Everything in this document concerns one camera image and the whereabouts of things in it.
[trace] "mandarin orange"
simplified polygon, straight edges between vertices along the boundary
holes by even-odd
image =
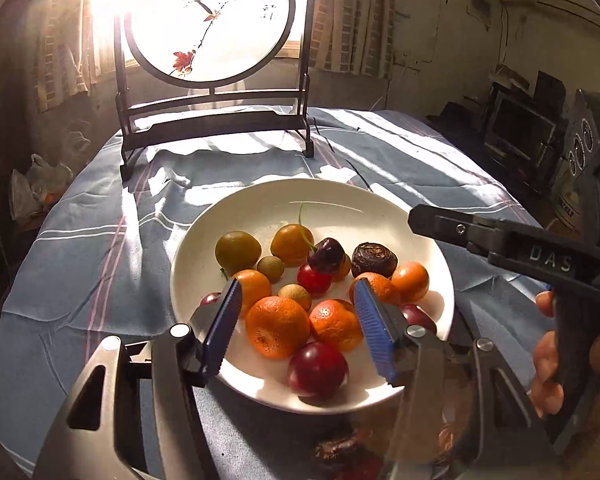
[[[269,359],[285,359],[299,351],[310,335],[309,317],[297,301],[262,298],[244,319],[247,338]]]
[[[384,301],[385,303],[391,303],[394,305],[398,305],[400,303],[400,293],[395,288],[394,284],[388,278],[380,274],[376,274],[375,272],[363,272],[355,277],[355,279],[351,282],[351,286],[349,287],[349,299],[353,301],[353,289],[356,283],[359,280],[365,278],[371,288],[376,293],[376,296],[380,299],[380,301]]]
[[[340,300],[321,301],[309,316],[313,336],[339,352],[353,350],[364,339],[358,318],[345,304],[349,303]]]
[[[300,224],[289,224],[280,228],[271,241],[271,254],[279,257],[287,267],[299,267],[306,261],[314,235]]]
[[[345,254],[344,256],[344,261],[340,266],[340,269],[333,275],[334,282],[341,282],[351,272],[351,258],[349,258],[348,254]]]
[[[415,303],[429,291],[429,273],[418,262],[404,262],[395,269],[391,282],[398,289],[405,303]]]
[[[246,269],[234,274],[234,278],[242,285],[242,308],[240,315],[246,316],[256,301],[271,295],[269,279],[257,270]]]

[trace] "sunlight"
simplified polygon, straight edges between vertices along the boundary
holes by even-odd
[[[313,178],[308,173],[301,171],[300,173],[296,173],[295,175],[278,175],[278,174],[268,174],[263,175],[260,178],[257,178],[253,181],[253,184],[262,184],[263,182],[273,182],[274,180],[288,180],[290,178]]]
[[[334,168],[333,166],[321,166],[320,173],[315,175],[324,180],[333,180],[346,184],[349,180],[356,176],[356,172],[351,168]]]
[[[370,160],[366,159],[365,157],[358,155],[356,152],[352,152],[351,150],[345,148],[343,145],[338,144],[337,142],[331,141],[331,145],[334,148],[336,148],[339,152],[346,155],[348,158],[350,158],[356,162],[359,162],[360,164],[362,164],[369,170],[371,170],[374,173],[380,175],[381,177],[387,179],[392,184],[394,184],[398,187],[401,187],[403,190],[408,191],[409,193],[415,195],[423,203],[425,203],[427,205],[435,205],[431,200],[429,200],[427,197],[425,197],[421,192],[417,191],[414,187],[411,187],[411,186],[409,186],[409,184],[406,184],[405,182],[398,180],[398,178],[395,175],[389,173],[388,171],[383,170],[382,168],[380,168],[380,166],[372,163]]]
[[[122,215],[126,222],[126,234],[123,240],[125,257],[129,264],[129,273],[133,283],[140,283],[142,271],[142,242],[140,241],[140,225],[138,221],[138,206],[133,193],[124,190],[122,193]]]
[[[240,181],[217,182],[204,186],[194,186],[191,189],[187,189],[184,193],[184,202],[197,206],[215,204],[243,187],[244,184]]]
[[[372,191],[372,193],[381,196],[382,198],[393,203],[394,205],[397,205],[400,209],[406,211],[407,213],[409,211],[411,211],[411,209],[413,209],[403,199],[401,199],[395,193],[392,193],[391,191],[389,191],[382,184],[378,184],[377,182],[371,184],[371,191]]]
[[[165,240],[162,243],[164,247],[164,253],[167,255],[167,258],[171,263],[173,263],[173,259],[175,258],[176,251],[180,246],[180,242],[184,238],[184,235],[187,233],[186,228],[175,226],[171,231],[171,235],[168,240]]]
[[[110,48],[115,14],[135,9],[139,11],[134,14],[134,35],[138,45],[152,64],[169,73],[173,52],[186,53],[198,46],[200,30],[205,30],[207,25],[203,20],[208,13],[202,7],[213,7],[213,12],[223,7],[222,20],[218,19],[222,27],[213,27],[213,33],[206,38],[208,47],[197,54],[209,59],[200,59],[192,67],[201,72],[195,80],[223,78],[227,76],[224,72],[242,72],[242,65],[249,62],[251,66],[254,64],[252,58],[259,60],[270,50],[276,42],[272,38],[280,36],[286,20],[285,8],[288,9],[287,0],[267,0],[267,4],[275,4],[276,12],[271,11],[271,19],[267,17],[254,22],[254,16],[262,13],[262,8],[256,9],[261,0],[239,0],[239,4],[234,0],[205,1],[205,6],[199,6],[195,0],[90,0],[96,51]],[[306,0],[296,0],[289,41],[301,39],[305,13]],[[257,34],[254,34],[254,26],[258,27]],[[131,60],[128,48],[125,51],[125,59]]]
[[[155,175],[147,179],[147,184],[149,184],[149,192],[151,193],[151,196],[156,196],[162,191],[164,186],[166,186],[167,179],[165,177],[166,171],[164,171],[164,168],[158,168],[158,171],[155,172]],[[158,211],[158,204],[160,204],[162,200],[164,199],[161,199],[158,203],[156,203],[156,211]]]
[[[347,110],[328,110],[328,113],[337,120],[353,128],[360,128],[361,132],[383,140],[397,150],[424,162],[432,168],[436,168],[458,182],[470,183],[466,184],[465,187],[471,185],[480,187],[486,184],[487,175],[484,174],[484,171],[466,155],[450,148],[444,142],[412,134],[389,121],[383,120],[377,114],[369,114],[369,120],[373,121],[371,123],[364,119],[364,115],[369,112],[352,113]]]

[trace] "wall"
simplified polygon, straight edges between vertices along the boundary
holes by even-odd
[[[502,31],[502,7],[498,0],[491,6],[487,27],[467,13],[467,0],[396,0],[398,64],[389,108],[424,118],[448,101],[484,100]]]
[[[543,0],[565,9],[557,10],[545,4],[530,5],[529,1],[518,0],[509,6],[507,65],[531,82],[531,92],[538,70],[560,79],[567,89],[568,105],[577,88],[600,92],[600,26],[583,19],[600,24],[593,2]]]
[[[21,46],[24,28],[19,27],[30,0],[6,0],[0,9],[0,177],[16,168],[29,168],[26,90],[22,84],[26,63]]]

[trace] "curtain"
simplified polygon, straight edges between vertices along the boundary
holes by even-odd
[[[315,0],[310,66],[388,77],[393,33],[394,0]]]
[[[43,0],[42,27],[36,38],[34,86],[44,112],[69,97],[89,91],[88,0]]]

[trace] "electrical cable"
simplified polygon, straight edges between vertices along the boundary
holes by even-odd
[[[500,64],[500,59],[502,58],[502,35],[504,33],[504,6],[500,6],[500,43],[498,44],[498,62],[496,65]]]
[[[504,54],[502,56],[502,64],[504,64],[505,60],[507,59],[507,47],[509,46],[509,9],[507,9],[506,5],[503,5],[502,8],[507,15],[507,36],[504,40]]]
[[[353,164],[353,162],[351,162],[351,161],[350,161],[350,160],[349,160],[347,157],[345,157],[345,156],[342,156],[342,155],[339,155],[339,154],[336,152],[336,150],[334,150],[334,149],[333,149],[333,146],[331,145],[331,141],[330,141],[330,140],[329,140],[329,139],[328,139],[326,136],[324,136],[324,135],[323,135],[323,134],[320,132],[320,128],[318,128],[318,123],[317,123],[317,121],[315,120],[315,117],[314,117],[314,126],[315,126],[315,130],[316,130],[316,132],[318,133],[318,135],[320,135],[320,136],[321,136],[321,137],[322,137],[324,140],[326,140],[326,141],[327,141],[327,144],[328,144],[328,145],[329,145],[329,147],[331,148],[331,151],[333,152],[333,154],[334,154],[334,155],[337,155],[337,156],[341,156],[341,157],[342,157],[344,160],[346,160],[346,161],[347,161],[347,164],[349,164],[349,165],[351,166],[351,169],[352,169],[353,171],[355,171],[355,172],[356,172],[356,174],[357,174],[357,176],[359,176],[359,177],[360,177],[360,180],[362,180],[362,182],[364,182],[364,184],[365,184],[365,186],[366,186],[366,190],[367,190],[367,191],[370,191],[371,193],[373,193],[373,190],[371,189],[371,186],[369,185],[369,183],[366,181],[366,178],[362,176],[362,174],[361,174],[361,173],[358,171],[358,168],[356,168],[356,167],[355,167],[355,165]]]
[[[402,69],[402,73],[400,74],[400,77],[398,78],[398,86],[400,86],[400,83],[402,82],[402,78],[404,77],[404,73],[407,72],[407,65],[404,65],[404,68]],[[391,90],[391,80],[389,79],[387,86],[386,86],[386,92],[384,93],[384,95],[381,95],[378,98],[378,101],[376,101],[374,103],[374,105],[369,109],[370,112],[374,111],[374,108],[378,105],[378,103],[382,100],[382,98],[384,97],[386,99],[385,103],[384,103],[384,109],[386,110],[386,105],[389,102],[389,91]]]

